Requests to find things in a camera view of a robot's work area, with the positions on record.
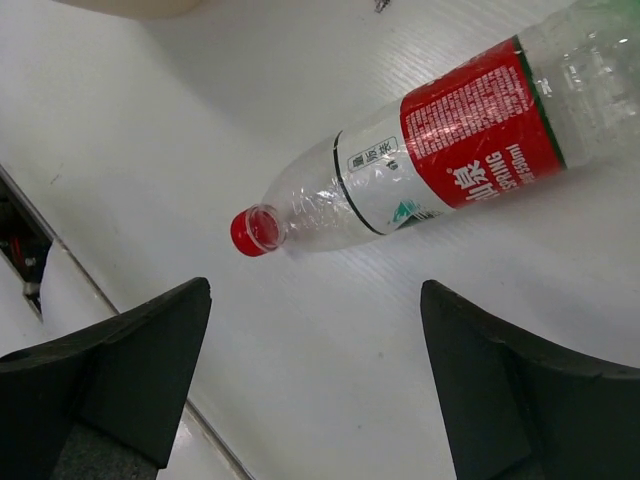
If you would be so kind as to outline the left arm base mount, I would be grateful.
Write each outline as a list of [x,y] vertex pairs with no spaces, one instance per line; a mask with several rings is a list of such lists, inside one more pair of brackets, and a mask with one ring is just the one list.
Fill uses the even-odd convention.
[[41,287],[53,243],[39,213],[1,167],[1,257],[22,283],[22,295],[42,318]]

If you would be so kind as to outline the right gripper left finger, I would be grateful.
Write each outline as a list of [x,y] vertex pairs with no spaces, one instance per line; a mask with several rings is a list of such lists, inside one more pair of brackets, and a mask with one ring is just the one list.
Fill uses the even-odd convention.
[[167,467],[211,310],[194,278],[1,359],[4,479],[154,479]]

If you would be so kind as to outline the red label bottle red cap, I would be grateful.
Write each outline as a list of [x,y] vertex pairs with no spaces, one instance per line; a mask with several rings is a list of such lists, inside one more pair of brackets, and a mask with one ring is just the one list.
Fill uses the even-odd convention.
[[291,162],[236,249],[332,251],[639,148],[639,5],[578,1]]

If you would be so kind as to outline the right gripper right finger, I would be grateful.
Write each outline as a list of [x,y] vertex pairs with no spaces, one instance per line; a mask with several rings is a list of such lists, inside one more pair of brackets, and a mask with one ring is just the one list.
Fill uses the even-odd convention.
[[457,478],[638,478],[638,369],[539,337],[435,280],[420,310]]

